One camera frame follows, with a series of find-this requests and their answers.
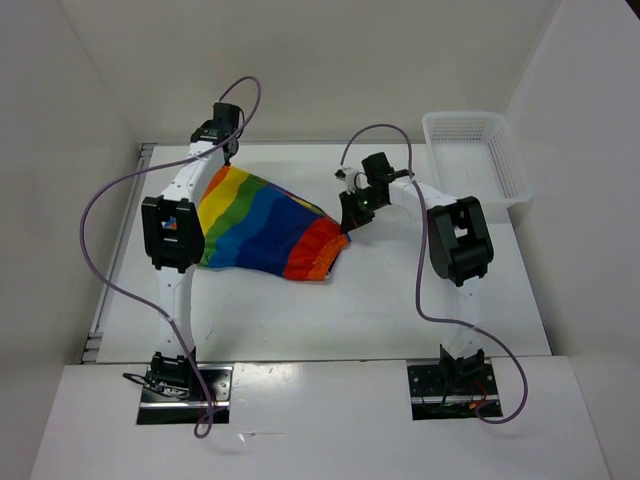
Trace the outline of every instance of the table surface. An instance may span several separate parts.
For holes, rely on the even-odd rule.
[[[187,147],[156,147],[151,165],[183,158]],[[260,175],[341,218],[334,178],[342,145],[241,145],[234,164]],[[355,145],[347,163],[385,151],[395,168],[406,165],[404,145]],[[418,178],[432,183],[424,145],[414,146]],[[112,279],[157,300],[157,281],[144,253],[140,202],[158,195],[177,169],[149,174],[134,199],[135,215],[120,243]],[[489,214],[495,259],[482,282],[482,323],[519,356],[550,355],[540,315],[506,212]],[[418,317],[413,303],[421,224],[397,207],[352,232],[329,281],[295,283],[261,272],[199,269],[193,282],[192,329],[200,361],[310,361],[432,358],[451,328]],[[452,284],[430,265],[423,305],[448,316]],[[158,343],[157,314],[117,293],[105,297],[99,319],[99,363],[148,362]],[[504,352],[483,342],[489,356]]]
[[[192,425],[136,426],[142,365],[66,367],[31,480],[91,478],[609,478],[569,359],[528,357],[529,402],[507,425],[411,420],[406,362],[237,364],[231,417],[205,440]],[[513,363],[493,360],[505,412]]]

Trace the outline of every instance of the striped fabric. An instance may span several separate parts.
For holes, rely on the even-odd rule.
[[[290,280],[324,280],[349,238],[320,208],[239,168],[219,170],[198,217],[203,267],[241,267]]]

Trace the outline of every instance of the white basket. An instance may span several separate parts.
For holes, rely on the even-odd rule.
[[[422,117],[438,187],[483,205],[510,207],[533,198],[533,186],[507,120],[489,112],[437,112]]]

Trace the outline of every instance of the blue stripe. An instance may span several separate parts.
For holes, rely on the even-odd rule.
[[[264,227],[273,202],[281,198],[284,198],[282,193],[269,187],[256,192],[247,216],[216,240],[216,250],[207,266],[210,268],[236,266],[241,245]]]
[[[318,218],[291,198],[276,200],[264,227],[240,246],[236,266],[282,276],[291,250]]]

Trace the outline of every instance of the gray wall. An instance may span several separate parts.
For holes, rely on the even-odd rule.
[[[516,233],[615,479],[640,452],[640,21],[564,0],[507,109],[536,197]]]
[[[0,68],[0,478],[14,480],[29,476],[100,291],[80,255],[81,210],[135,167],[137,146],[56,2],[3,2]],[[102,267],[126,192],[91,222]]]
[[[61,3],[137,139],[186,143],[246,74],[265,94],[247,139],[345,140],[384,120],[419,140],[427,111],[502,111],[556,1]],[[250,106],[251,86],[232,99]]]

